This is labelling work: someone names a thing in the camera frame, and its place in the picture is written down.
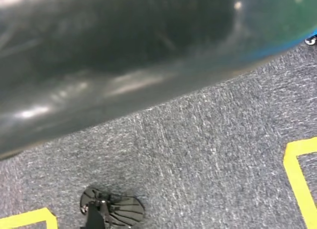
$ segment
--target blue edge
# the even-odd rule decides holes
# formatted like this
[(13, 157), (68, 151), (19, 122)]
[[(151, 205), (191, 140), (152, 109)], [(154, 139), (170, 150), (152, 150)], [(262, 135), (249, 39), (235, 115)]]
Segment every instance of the blue edge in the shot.
[(297, 40), (294, 40), (291, 42), (287, 42), (286, 44), (284, 45), (279, 45), (279, 46), (274, 46), (274, 47), (269, 47), (269, 48), (265, 48), (265, 49), (262, 49), (257, 52), (254, 52), (252, 54), (249, 54), (247, 57), (244, 58), (245, 61), (247, 60), (256, 60), (256, 59), (261, 59), (261, 58), (265, 58), (265, 57), (268, 57), (268, 56), (272, 56), (272, 55), (275, 55), (275, 54), (278, 54), (278, 53), (281, 53), (283, 51), (286, 51), (287, 49), (294, 47), (296, 45), (298, 45), (303, 41), (304, 41), (305, 39), (314, 36), (314, 35), (317, 35), (317, 29), (315, 29), (315, 31), (309, 33), (308, 35), (305, 35), (304, 37), (301, 37), (300, 39), (297, 39)]

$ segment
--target shiny plastic surface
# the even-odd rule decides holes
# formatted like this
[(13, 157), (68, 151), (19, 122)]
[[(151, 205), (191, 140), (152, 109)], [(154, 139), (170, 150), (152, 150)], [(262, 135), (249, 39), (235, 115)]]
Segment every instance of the shiny plastic surface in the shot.
[(234, 77), (317, 0), (0, 0), (0, 158)]

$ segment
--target large inflatable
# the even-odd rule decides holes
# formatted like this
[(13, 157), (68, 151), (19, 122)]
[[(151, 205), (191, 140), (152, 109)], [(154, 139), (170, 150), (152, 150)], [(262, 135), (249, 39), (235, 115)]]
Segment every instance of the large inflatable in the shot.
[(316, 3), (0, 0), (0, 158), (252, 70)]

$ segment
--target yellow floor marking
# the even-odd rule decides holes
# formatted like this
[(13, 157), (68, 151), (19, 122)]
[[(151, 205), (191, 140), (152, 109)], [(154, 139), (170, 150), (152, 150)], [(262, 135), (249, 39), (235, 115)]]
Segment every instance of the yellow floor marking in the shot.
[(57, 229), (57, 220), (47, 208), (2, 218), (0, 219), (0, 228), (12, 229), (39, 222), (46, 222), (47, 229)]
[(288, 143), (284, 165), (308, 229), (317, 229), (317, 207), (305, 180), (297, 156), (317, 152), (317, 137)]

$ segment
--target gray carpet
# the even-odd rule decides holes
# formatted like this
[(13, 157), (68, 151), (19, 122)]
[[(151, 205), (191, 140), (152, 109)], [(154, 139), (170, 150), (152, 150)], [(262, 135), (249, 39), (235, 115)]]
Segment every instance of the gray carpet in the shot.
[[(317, 47), (0, 162), (0, 218), (48, 207), (79, 228), (81, 193), (134, 193), (144, 229), (305, 228), (283, 167), (317, 136)], [(300, 157), (317, 200), (315, 154)]]

